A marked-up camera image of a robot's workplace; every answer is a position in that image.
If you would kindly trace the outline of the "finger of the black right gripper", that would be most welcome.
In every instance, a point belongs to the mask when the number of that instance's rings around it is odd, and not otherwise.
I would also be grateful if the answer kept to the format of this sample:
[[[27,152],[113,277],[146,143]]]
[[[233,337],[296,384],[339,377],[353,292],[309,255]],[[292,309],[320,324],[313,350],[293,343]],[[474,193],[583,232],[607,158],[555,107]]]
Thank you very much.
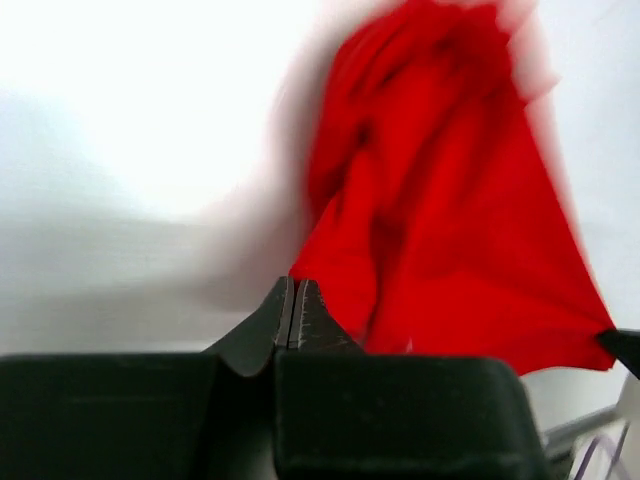
[[[609,329],[597,336],[600,346],[640,379],[640,332]]]

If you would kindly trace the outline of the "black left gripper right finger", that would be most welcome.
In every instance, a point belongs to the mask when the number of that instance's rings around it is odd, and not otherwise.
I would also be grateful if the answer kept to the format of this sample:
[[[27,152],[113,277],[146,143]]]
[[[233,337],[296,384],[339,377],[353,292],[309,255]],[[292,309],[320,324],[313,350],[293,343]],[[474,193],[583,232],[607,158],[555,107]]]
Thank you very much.
[[[282,479],[547,479],[515,372],[485,357],[368,355],[296,292],[274,358],[274,463]]]

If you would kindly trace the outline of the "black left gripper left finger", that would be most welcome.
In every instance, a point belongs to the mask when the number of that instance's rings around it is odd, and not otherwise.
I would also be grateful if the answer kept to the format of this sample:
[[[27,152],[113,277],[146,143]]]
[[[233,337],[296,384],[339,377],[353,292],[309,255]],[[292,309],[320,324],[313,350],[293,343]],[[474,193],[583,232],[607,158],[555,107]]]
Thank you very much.
[[[5,479],[202,479],[214,445],[270,405],[271,362],[294,283],[199,352],[1,359]]]

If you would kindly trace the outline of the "red t shirt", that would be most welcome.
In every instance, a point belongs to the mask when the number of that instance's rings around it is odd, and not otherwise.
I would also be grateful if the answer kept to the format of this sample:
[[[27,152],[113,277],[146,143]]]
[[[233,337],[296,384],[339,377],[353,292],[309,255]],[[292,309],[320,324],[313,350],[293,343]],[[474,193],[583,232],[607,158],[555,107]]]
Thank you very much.
[[[492,3],[405,1],[338,50],[291,268],[371,353],[606,370],[612,320],[512,78]]]

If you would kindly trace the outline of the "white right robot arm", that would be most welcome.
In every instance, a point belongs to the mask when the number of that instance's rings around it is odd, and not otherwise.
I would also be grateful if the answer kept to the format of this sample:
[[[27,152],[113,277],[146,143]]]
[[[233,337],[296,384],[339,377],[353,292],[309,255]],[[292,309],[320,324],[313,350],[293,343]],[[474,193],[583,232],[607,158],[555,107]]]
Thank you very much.
[[[598,335],[601,347],[627,370],[616,410],[631,423],[639,422],[639,331],[610,329]]]

